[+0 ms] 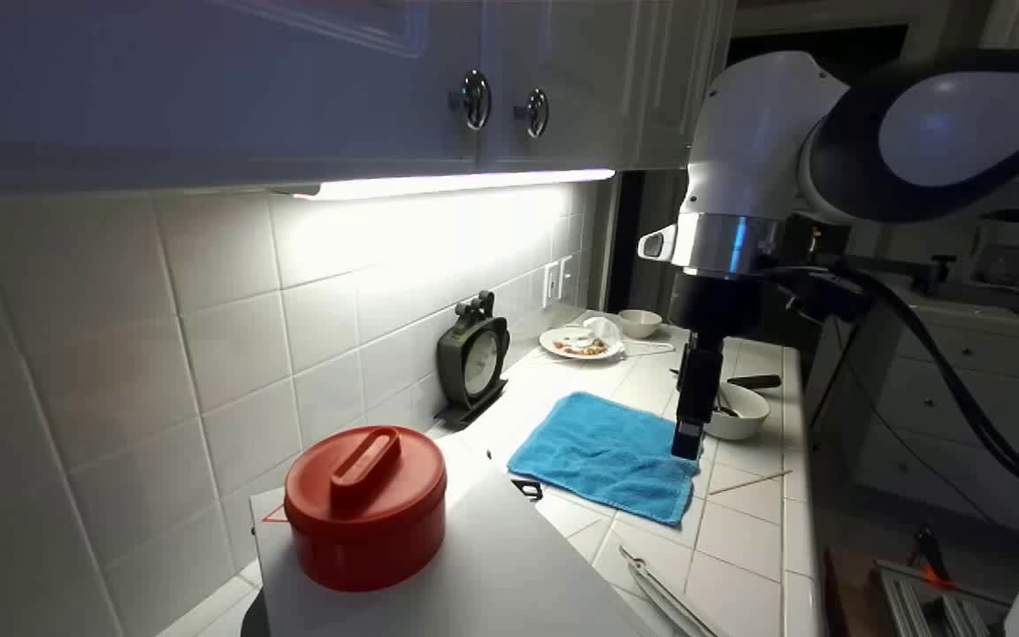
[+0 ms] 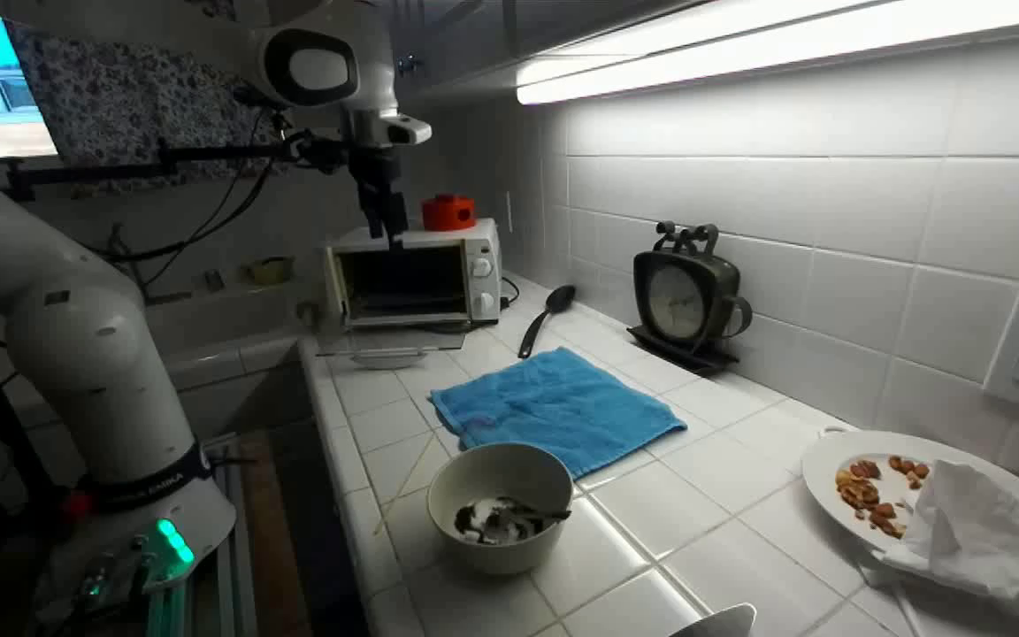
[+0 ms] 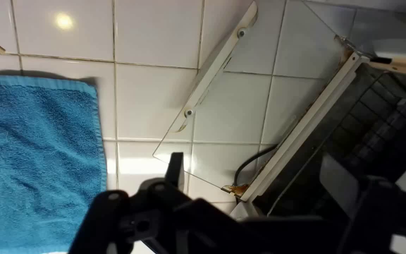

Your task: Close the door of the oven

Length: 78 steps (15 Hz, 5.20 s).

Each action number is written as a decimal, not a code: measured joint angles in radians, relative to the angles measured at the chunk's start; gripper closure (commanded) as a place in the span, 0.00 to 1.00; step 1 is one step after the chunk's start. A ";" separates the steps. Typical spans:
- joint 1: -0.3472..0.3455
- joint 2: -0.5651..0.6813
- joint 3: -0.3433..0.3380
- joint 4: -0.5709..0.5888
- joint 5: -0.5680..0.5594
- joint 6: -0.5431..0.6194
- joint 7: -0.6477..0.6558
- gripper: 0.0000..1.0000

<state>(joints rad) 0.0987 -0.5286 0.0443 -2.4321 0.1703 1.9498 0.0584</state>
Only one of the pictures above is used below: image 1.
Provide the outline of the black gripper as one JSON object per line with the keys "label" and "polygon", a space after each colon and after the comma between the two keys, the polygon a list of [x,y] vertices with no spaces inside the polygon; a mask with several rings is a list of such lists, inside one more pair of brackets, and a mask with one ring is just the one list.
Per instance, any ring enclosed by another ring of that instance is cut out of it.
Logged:
{"label": "black gripper", "polygon": [[679,275],[674,284],[674,321],[690,331],[677,379],[677,438],[674,452],[694,460],[716,409],[724,340],[724,284]]}

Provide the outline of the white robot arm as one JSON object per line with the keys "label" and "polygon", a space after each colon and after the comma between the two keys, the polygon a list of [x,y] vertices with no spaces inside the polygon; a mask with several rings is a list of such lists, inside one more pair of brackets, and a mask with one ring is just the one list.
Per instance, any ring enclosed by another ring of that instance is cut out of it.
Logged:
{"label": "white robot arm", "polygon": [[853,291],[900,297],[840,260],[783,267],[777,226],[802,211],[829,226],[952,217],[1019,178],[1019,51],[894,60],[861,83],[777,51],[724,68],[697,113],[679,217],[636,254],[677,268],[679,360],[674,451],[694,457],[711,426],[721,340],[783,284],[820,304]]}

